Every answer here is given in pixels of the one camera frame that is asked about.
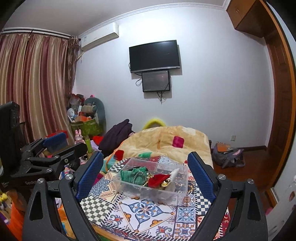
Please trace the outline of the black white striped knit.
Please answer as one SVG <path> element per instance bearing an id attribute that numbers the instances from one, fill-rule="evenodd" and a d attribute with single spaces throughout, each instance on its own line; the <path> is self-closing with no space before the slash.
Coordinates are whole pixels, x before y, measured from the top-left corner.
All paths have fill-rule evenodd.
<path id="1" fill-rule="evenodd" d="M 143 173 L 147 173 L 148 169 L 145 166 L 137 166 L 137 167 L 133 167 L 127 170 L 130 173 L 138 173 L 138 172 L 143 172 Z"/>

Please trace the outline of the white soft cloth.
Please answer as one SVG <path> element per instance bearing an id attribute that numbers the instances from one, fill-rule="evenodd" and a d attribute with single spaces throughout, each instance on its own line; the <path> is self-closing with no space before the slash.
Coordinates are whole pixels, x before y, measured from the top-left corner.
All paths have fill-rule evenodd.
<path id="1" fill-rule="evenodd" d="M 171 173 L 170 173 L 170 178 L 169 178 L 169 183 L 168 185 L 165 187 L 165 191 L 169 191 L 169 192 L 175 192 L 176 189 L 176 178 L 177 175 L 179 173 L 179 168 L 174 169 Z"/>

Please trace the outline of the red flat box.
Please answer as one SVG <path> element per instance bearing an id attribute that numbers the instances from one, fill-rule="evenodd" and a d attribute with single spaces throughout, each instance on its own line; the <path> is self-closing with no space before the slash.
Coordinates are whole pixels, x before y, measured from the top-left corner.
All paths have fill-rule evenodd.
<path id="1" fill-rule="evenodd" d="M 56 135 L 58 135 L 60 133 L 64 133 L 66 135 L 66 138 L 68 138 L 68 132 L 65 131 L 65 130 L 57 130 L 56 132 L 47 135 L 46 138 L 50 138 L 50 137 L 56 136 Z"/>

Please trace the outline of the pink bunny plush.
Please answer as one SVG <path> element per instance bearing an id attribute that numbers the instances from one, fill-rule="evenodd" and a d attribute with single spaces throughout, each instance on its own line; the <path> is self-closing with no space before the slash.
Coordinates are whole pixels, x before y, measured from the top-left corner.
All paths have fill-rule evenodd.
<path id="1" fill-rule="evenodd" d="M 85 144 L 81 129 L 75 130 L 74 140 L 75 140 L 75 144 L 79 144 L 79 143 Z"/>

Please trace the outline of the green cardboard box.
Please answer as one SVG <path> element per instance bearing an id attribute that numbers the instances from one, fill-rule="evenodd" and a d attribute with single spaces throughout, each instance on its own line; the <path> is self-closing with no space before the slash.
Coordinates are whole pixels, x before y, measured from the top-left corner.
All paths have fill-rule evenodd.
<path id="1" fill-rule="evenodd" d="M 81 121 L 77 123 L 70 123 L 73 133 L 75 130 L 81 130 L 81 133 L 84 137 L 86 136 L 99 136 L 103 133 L 103 128 L 99 125 L 95 119 L 88 121 Z"/>

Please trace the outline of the dark purple clothing pile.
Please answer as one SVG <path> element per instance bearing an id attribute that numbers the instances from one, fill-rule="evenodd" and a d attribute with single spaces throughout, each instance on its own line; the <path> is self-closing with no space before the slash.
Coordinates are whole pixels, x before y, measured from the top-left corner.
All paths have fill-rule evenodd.
<path id="1" fill-rule="evenodd" d="M 126 140 L 132 131 L 132 124 L 129 119 L 114 125 L 103 137 L 102 141 L 99 143 L 98 149 L 102 152 L 103 156 L 106 158 L 111 155 L 119 145 Z"/>

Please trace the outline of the grey green plush toy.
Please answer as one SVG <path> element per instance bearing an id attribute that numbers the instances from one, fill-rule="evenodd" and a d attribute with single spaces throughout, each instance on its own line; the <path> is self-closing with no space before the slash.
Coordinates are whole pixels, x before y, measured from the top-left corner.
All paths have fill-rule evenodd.
<path id="1" fill-rule="evenodd" d="M 81 111 L 85 114 L 93 116 L 99 126 L 102 127 L 103 133 L 106 132 L 105 108 L 100 99 L 96 97 L 87 98 L 84 101 Z"/>

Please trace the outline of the green knit cloth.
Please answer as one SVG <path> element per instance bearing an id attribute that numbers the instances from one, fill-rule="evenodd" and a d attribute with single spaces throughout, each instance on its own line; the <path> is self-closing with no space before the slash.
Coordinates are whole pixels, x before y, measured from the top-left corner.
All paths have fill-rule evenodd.
<path id="1" fill-rule="evenodd" d="M 148 180 L 149 171 L 147 173 L 138 172 L 138 173 L 130 173 L 127 170 L 120 171 L 121 181 L 143 186 Z"/>

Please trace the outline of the patterned patchwork tablecloth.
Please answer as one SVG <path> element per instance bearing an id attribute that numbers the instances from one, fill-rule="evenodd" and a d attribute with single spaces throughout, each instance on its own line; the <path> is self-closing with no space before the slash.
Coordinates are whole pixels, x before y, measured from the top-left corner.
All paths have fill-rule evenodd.
<path id="1" fill-rule="evenodd" d="M 167 156 L 135 158 L 153 162 L 171 160 Z M 80 202 L 89 221 L 128 240 L 189 240 L 211 205 L 191 171 L 187 195 L 180 205 L 171 206 L 116 191 L 113 178 L 129 159 L 116 161 Z"/>

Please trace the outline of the grey backpack on floor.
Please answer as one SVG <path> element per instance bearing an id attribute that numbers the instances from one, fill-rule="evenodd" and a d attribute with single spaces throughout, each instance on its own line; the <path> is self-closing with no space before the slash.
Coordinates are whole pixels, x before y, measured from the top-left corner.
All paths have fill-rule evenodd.
<path id="1" fill-rule="evenodd" d="M 217 142 L 213 148 L 212 160 L 222 169 L 229 167 L 244 167 L 244 149 L 233 148 L 229 144 Z"/>

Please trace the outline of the striped red beige curtain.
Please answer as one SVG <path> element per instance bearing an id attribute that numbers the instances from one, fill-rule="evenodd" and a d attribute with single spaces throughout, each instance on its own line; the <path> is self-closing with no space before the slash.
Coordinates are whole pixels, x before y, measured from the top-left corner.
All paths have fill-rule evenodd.
<path id="1" fill-rule="evenodd" d="M 1 35 L 1 104 L 14 101 L 30 143 L 56 131 L 74 137 L 67 115 L 80 49 L 76 36 Z"/>

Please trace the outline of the beige colourful blanket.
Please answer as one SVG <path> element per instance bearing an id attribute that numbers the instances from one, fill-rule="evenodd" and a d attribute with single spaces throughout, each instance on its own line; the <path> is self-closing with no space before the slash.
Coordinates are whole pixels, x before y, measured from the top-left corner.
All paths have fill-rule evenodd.
<path id="1" fill-rule="evenodd" d="M 208 137 L 203 132 L 184 126 L 158 126 L 134 133 L 104 158 L 102 174 L 109 170 L 106 165 L 112 165 L 111 160 L 117 150 L 123 151 L 123 160 L 167 156 L 180 164 L 187 160 L 190 152 L 197 152 L 207 165 L 213 166 Z"/>

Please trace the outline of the white air conditioner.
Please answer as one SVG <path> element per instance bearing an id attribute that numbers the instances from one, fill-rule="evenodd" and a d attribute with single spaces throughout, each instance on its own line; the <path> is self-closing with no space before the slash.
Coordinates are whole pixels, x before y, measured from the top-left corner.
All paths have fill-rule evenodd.
<path id="1" fill-rule="evenodd" d="M 101 28 L 83 34 L 81 39 L 81 50 L 86 52 L 99 45 L 119 38 L 119 25 L 110 23 Z"/>

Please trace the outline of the small black wall monitor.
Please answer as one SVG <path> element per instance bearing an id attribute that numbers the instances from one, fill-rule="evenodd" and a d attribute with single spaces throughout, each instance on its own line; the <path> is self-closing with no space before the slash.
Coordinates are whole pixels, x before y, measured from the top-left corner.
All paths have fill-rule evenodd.
<path id="1" fill-rule="evenodd" d="M 171 78 L 168 70 L 142 73 L 143 92 L 164 92 L 171 90 Z"/>

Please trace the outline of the brown wooden wall cabinet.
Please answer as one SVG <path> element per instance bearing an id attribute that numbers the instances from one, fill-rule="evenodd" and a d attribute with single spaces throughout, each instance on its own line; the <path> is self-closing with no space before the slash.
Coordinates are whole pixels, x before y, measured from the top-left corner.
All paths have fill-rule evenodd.
<path id="1" fill-rule="evenodd" d="M 232 0 L 227 13 L 240 32 L 263 38 L 276 29 L 263 1 Z"/>

